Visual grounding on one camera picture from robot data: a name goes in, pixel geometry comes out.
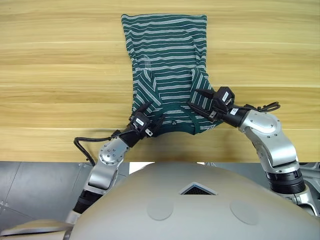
gray floor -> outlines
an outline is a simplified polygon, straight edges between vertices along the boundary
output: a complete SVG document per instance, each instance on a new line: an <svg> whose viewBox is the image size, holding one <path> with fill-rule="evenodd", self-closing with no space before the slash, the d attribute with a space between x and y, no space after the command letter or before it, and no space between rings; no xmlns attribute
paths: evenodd
<svg viewBox="0 0 320 240"><path fill-rule="evenodd" d="M261 186L269 184L259 163L216 163ZM74 207L90 173L87 163L0 161L0 231L36 219L64 221ZM118 181L129 175L129 163ZM314 193L320 206L320 195Z"/></svg>

black cable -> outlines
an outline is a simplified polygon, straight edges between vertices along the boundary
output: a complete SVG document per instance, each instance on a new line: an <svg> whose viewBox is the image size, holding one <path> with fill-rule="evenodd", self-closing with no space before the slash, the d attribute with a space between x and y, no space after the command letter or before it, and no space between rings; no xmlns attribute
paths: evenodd
<svg viewBox="0 0 320 240"><path fill-rule="evenodd" d="M86 156L86 160L89 161L92 164L92 166L94 166L96 165L95 160L92 158L90 153L80 144L80 142L98 143L98 142L110 141L111 139L114 139L123 134L131 133L131 132L135 132L135 130L120 132L118 134L104 137L104 138L90 138L90 137L77 136L74 138L73 143L83 153L83 155Z"/></svg>
<svg viewBox="0 0 320 240"><path fill-rule="evenodd" d="M277 110L280 108L280 104L278 101L275 101L273 103L270 103L268 105L264 105L263 107L258 106L258 107L254 107L252 105L246 104L244 106L235 106L235 108L237 109L246 109L246 110L255 110L258 111L260 113L268 113L268 112L272 112L274 110Z"/></svg>

wooden table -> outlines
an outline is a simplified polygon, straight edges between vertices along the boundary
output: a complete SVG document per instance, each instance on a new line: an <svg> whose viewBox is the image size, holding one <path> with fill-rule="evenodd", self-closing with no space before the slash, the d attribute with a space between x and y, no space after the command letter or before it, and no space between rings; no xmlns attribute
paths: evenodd
<svg viewBox="0 0 320 240"><path fill-rule="evenodd" d="M76 136L128 123L131 61L121 14L206 14L207 72L238 105L274 112L301 162L320 161L319 0L1 0L0 160L83 162ZM94 155L100 143L86 145ZM257 162L226 124L144 139L126 161Z"/></svg>

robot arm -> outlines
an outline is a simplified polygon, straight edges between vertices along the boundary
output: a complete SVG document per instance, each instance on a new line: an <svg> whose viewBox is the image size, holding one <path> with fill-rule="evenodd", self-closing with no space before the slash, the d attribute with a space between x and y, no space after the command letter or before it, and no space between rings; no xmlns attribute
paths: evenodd
<svg viewBox="0 0 320 240"><path fill-rule="evenodd" d="M294 204L308 205L318 216L300 171L296 149L283 133L280 120L268 113L280 105L277 102L263 108L234 105L235 95L228 87L217 92L206 89L197 92L212 99L211 109L207 111L189 102L191 109L212 122L223 121L244 133L256 149L271 190Z"/></svg>
<svg viewBox="0 0 320 240"><path fill-rule="evenodd" d="M155 122L151 122L148 117L143 114L150 104L151 102L148 102L132 113L129 118L130 123L123 132L117 130L111 137L107 138L76 137L74 139L75 145L84 153L94 167L84 184L83 191L73 211L71 211L67 217L67 223L75 223L85 210L112 189L117 180L119 166L124 161L126 153L136 145L139 140L144 137L151 137L159 130L165 116L162 115ZM100 148L96 164L89 153L79 144L79 141L105 142L107 140L110 140L110 142L105 143Z"/></svg>

striped shirt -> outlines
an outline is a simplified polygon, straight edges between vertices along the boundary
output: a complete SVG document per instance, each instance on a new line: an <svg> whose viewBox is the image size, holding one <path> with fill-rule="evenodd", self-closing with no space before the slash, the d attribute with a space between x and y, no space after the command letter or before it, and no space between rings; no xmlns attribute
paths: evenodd
<svg viewBox="0 0 320 240"><path fill-rule="evenodd" d="M132 111L146 102L151 121L165 115L156 135L197 134L218 122L191 111L187 102L209 109L211 100L195 89L212 89L206 73L207 16L143 14L121 17L126 49L132 61Z"/></svg>

